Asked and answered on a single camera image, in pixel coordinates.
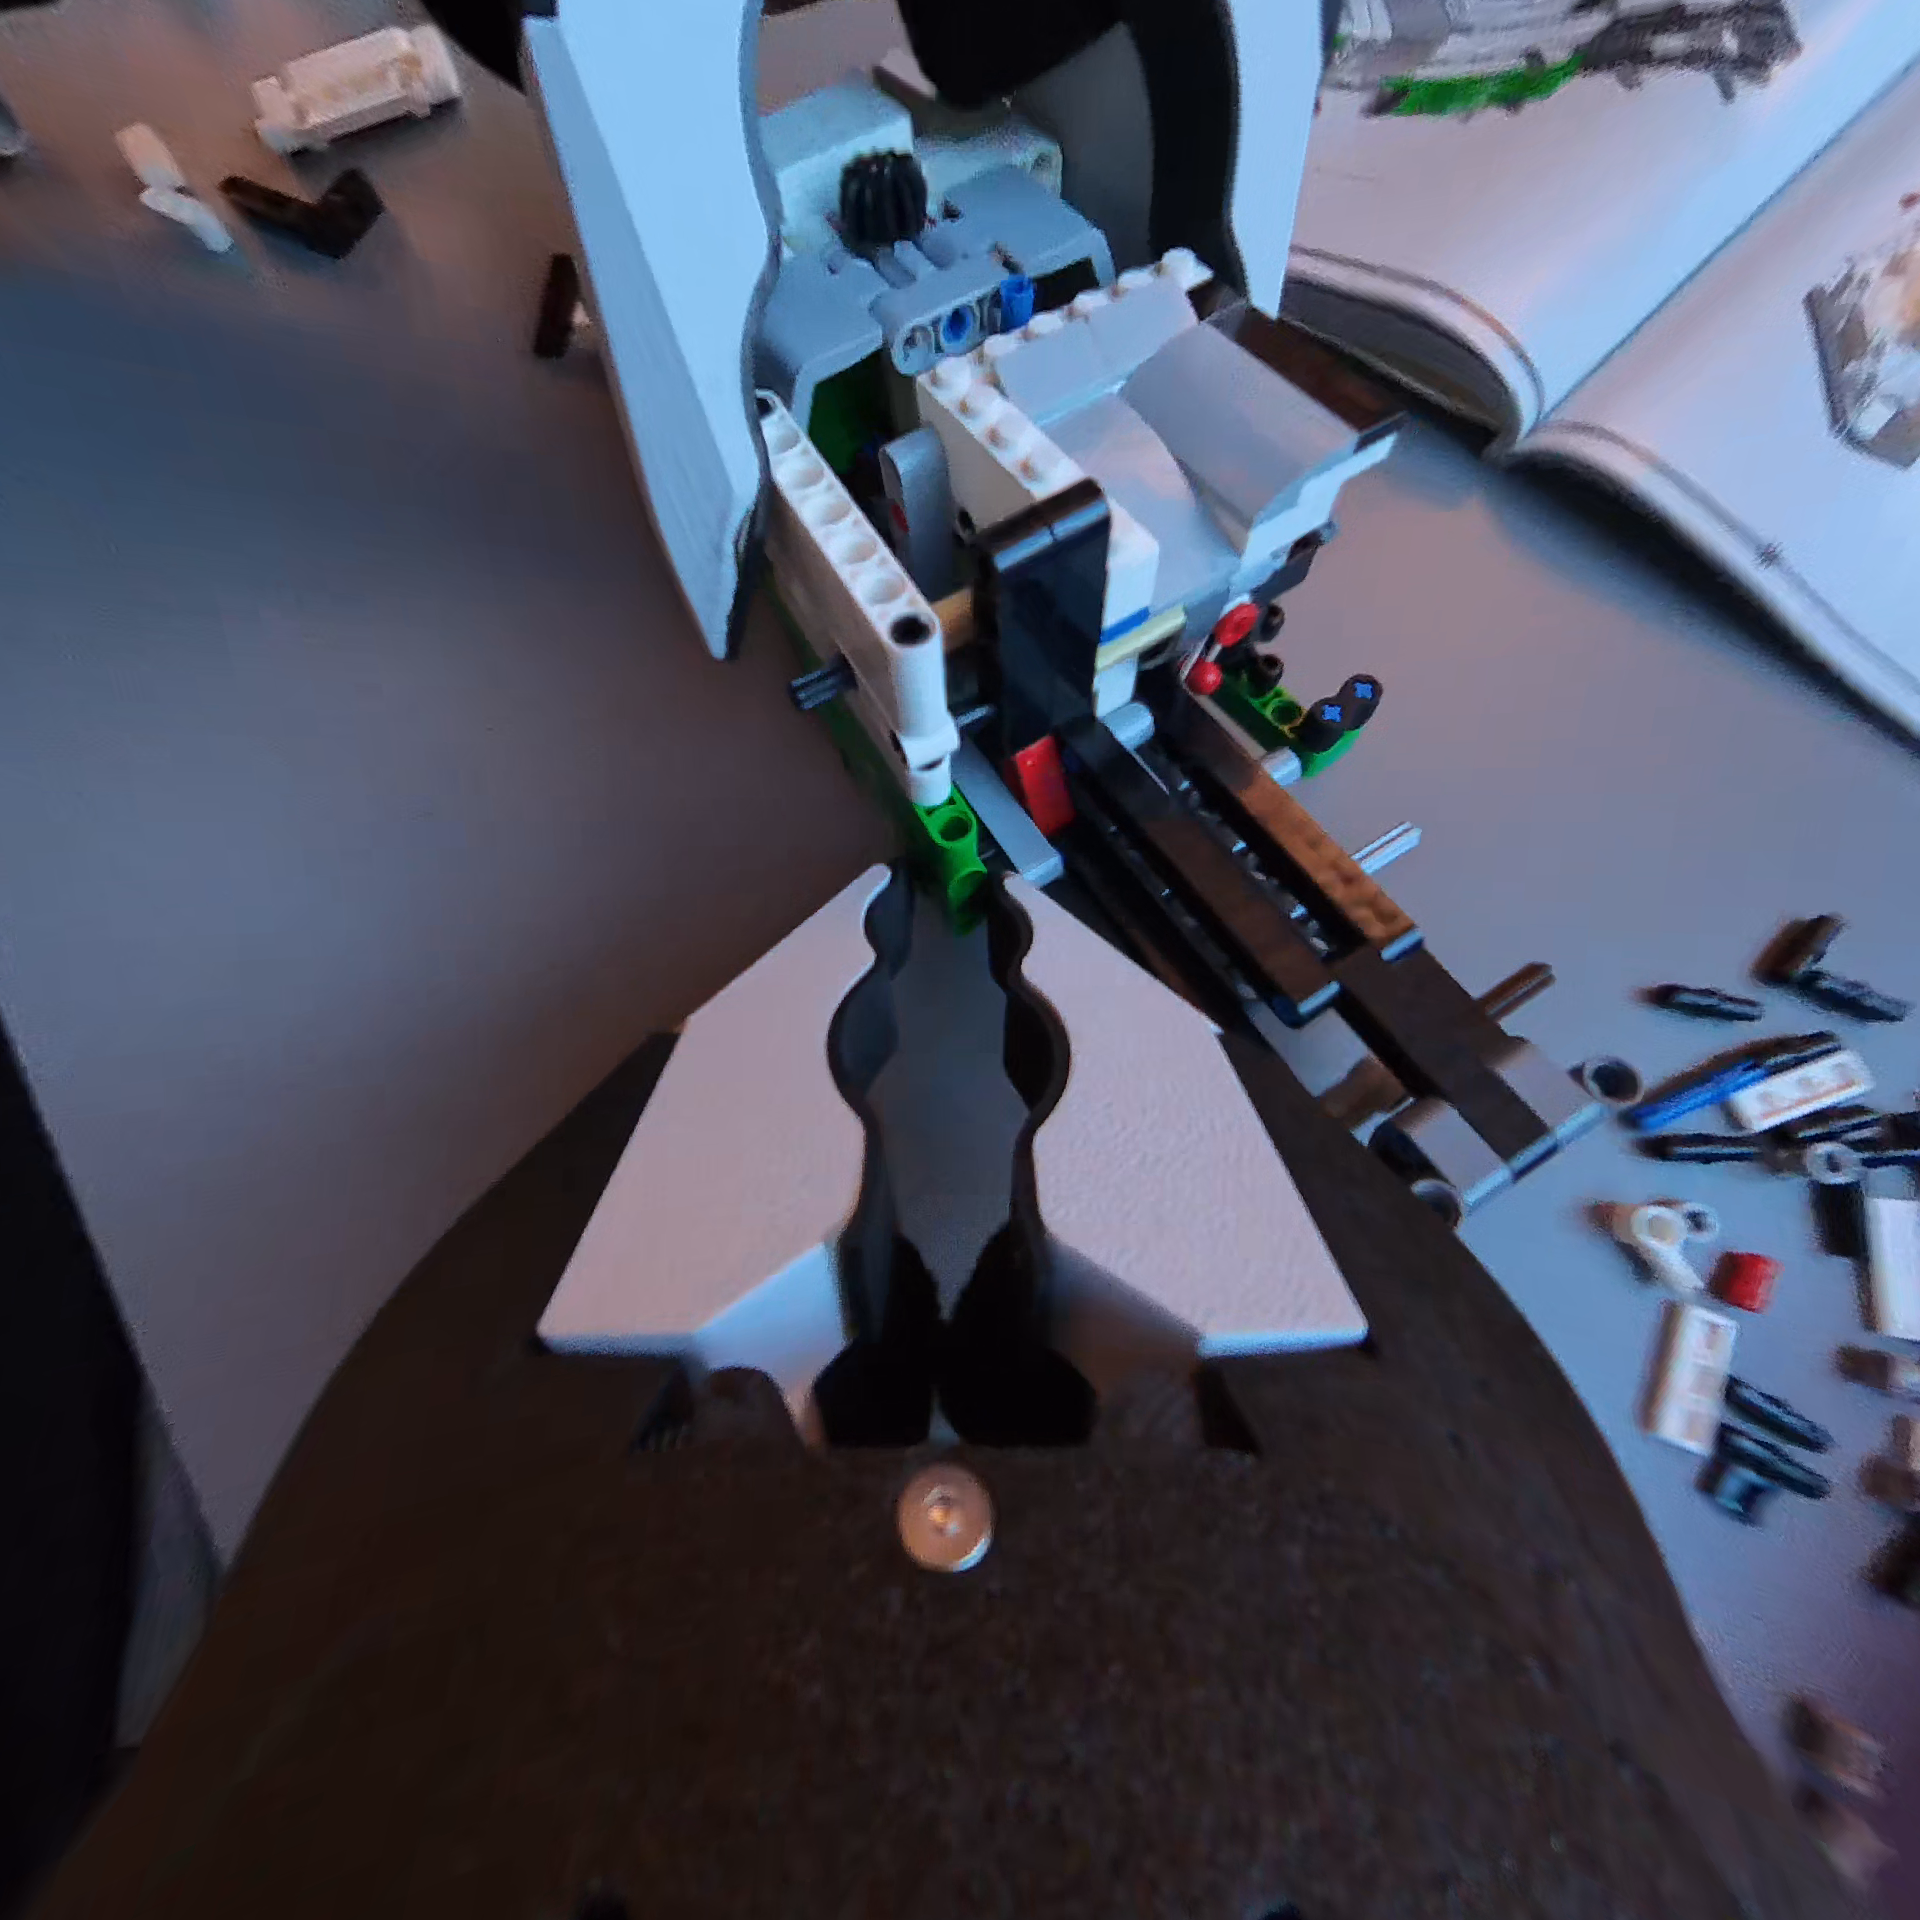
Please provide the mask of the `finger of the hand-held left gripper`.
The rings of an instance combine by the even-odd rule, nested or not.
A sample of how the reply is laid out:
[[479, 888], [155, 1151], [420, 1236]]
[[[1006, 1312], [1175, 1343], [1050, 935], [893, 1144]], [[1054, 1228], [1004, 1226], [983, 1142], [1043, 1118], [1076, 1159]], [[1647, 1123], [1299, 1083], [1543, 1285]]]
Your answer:
[[1331, 4], [1224, 2], [1232, 138], [1223, 220], [1248, 307], [1282, 310], [1312, 122], [1331, 52]]
[[520, 18], [583, 282], [656, 538], [704, 648], [754, 592], [766, 454], [752, 340], [778, 275], [762, 4], [557, 2]]

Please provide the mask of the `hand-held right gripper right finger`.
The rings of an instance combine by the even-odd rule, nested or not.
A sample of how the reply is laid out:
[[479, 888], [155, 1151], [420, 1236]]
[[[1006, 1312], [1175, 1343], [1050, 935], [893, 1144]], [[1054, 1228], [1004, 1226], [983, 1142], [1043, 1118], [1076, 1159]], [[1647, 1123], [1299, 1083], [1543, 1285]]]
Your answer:
[[1024, 1115], [1007, 1214], [959, 1295], [991, 1395], [1362, 1343], [1365, 1312], [1224, 1037], [1018, 875], [991, 900], [1000, 1068]]

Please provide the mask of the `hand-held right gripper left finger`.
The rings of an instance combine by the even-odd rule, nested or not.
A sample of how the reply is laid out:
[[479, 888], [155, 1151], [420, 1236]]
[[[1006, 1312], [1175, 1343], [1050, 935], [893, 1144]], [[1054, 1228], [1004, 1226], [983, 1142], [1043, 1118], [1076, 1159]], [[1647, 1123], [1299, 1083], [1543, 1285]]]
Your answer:
[[938, 1291], [872, 1115], [911, 927], [904, 871], [867, 868], [687, 1014], [542, 1309], [551, 1354], [932, 1402]]

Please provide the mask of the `lego truck model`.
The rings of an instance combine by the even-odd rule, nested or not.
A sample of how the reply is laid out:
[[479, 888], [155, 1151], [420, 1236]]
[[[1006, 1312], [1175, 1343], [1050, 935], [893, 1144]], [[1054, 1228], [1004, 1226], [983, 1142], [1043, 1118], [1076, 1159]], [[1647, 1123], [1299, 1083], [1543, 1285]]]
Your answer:
[[957, 112], [904, 59], [758, 122], [779, 215], [758, 320], [766, 559], [848, 752], [967, 925], [989, 875], [1064, 888], [1228, 1029], [1333, 1014], [1373, 1052], [1327, 1096], [1461, 1220], [1640, 1094], [1475, 996], [1299, 798], [1383, 683], [1290, 686], [1286, 596], [1402, 419], [1178, 247], [1115, 255], [1058, 143]]

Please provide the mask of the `black angled lego beam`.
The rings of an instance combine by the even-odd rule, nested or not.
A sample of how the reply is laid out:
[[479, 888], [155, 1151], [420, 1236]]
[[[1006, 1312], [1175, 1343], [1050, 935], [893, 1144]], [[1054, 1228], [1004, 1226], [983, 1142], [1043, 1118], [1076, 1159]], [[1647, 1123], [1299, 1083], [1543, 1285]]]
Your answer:
[[247, 175], [222, 178], [219, 192], [253, 229], [330, 260], [356, 252], [386, 213], [370, 178], [354, 166], [335, 173], [316, 198]]

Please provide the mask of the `white lego panel piece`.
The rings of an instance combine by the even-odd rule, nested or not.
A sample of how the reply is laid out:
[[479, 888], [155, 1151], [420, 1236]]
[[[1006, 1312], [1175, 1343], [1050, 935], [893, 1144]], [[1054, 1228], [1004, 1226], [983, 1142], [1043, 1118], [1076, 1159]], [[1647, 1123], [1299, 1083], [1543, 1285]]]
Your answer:
[[461, 98], [461, 75], [434, 24], [384, 27], [253, 79], [253, 132], [272, 154], [316, 154], [402, 117], [432, 117]]

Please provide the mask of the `lego instruction booklet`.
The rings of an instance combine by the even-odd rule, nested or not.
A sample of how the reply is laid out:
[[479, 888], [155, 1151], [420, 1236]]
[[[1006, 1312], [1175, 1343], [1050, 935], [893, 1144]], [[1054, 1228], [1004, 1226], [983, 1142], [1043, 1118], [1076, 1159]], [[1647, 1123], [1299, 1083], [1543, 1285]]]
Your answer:
[[1918, 715], [1918, 4], [1342, 4], [1285, 314]]

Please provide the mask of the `small white lego connector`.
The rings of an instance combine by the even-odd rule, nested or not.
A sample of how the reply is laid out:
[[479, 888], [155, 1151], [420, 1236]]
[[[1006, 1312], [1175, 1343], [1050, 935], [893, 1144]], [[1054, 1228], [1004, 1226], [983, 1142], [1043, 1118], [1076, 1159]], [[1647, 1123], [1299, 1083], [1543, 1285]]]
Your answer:
[[191, 234], [215, 255], [234, 252], [234, 234], [219, 213], [191, 189], [175, 156], [150, 126], [118, 128], [112, 140], [138, 178], [138, 198], [146, 211]]

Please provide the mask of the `pile of loose lego pieces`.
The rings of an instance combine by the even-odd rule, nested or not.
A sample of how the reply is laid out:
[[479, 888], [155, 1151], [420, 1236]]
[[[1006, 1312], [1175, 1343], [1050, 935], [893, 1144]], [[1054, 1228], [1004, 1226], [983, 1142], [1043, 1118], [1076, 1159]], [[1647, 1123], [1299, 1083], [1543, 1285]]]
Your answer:
[[1914, 999], [1789, 923], [1741, 1019], [1600, 1131], [1554, 1332], [1736, 1727], [1845, 1878], [1915, 1916]]

